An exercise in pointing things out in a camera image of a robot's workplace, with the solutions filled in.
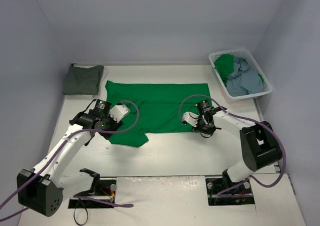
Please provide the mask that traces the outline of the grey t shirt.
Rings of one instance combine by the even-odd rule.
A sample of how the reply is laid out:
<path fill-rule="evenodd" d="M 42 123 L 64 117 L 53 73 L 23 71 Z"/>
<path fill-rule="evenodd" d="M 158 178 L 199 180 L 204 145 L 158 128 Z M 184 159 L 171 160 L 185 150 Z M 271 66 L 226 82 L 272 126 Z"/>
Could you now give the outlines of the grey t shirt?
<path fill-rule="evenodd" d="M 62 89 L 63 95 L 97 95 L 104 66 L 83 68 L 70 66 Z"/>

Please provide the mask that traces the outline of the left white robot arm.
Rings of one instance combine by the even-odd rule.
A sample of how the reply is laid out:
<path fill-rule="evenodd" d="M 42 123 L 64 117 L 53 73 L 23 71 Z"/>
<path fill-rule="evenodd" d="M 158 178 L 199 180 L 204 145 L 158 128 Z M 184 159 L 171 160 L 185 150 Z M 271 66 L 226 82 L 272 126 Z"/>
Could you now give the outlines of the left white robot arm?
<path fill-rule="evenodd" d="M 123 124 L 130 110 L 117 103 L 93 100 L 93 109 L 86 108 L 69 121 L 67 131 L 48 155 L 31 170 L 17 176 L 18 202 L 42 215 L 52 216 L 61 203 L 79 193 L 93 196 L 100 189 L 100 174 L 82 168 L 74 176 L 63 172 L 83 146 L 88 146 L 98 130 L 105 139 Z"/>

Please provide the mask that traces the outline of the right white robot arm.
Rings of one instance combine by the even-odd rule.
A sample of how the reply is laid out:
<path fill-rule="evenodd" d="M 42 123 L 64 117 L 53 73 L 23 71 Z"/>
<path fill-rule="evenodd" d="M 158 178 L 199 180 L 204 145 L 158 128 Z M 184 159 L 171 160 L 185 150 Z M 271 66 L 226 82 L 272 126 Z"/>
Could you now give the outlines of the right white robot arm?
<path fill-rule="evenodd" d="M 211 106 L 208 100 L 198 102 L 195 107 L 198 114 L 183 115 L 193 131 L 211 137 L 216 130 L 224 130 L 240 140 L 241 159 L 222 173 L 225 191 L 234 191 L 256 171 L 284 158 L 283 145 L 268 122 L 234 115 L 224 107 Z"/>

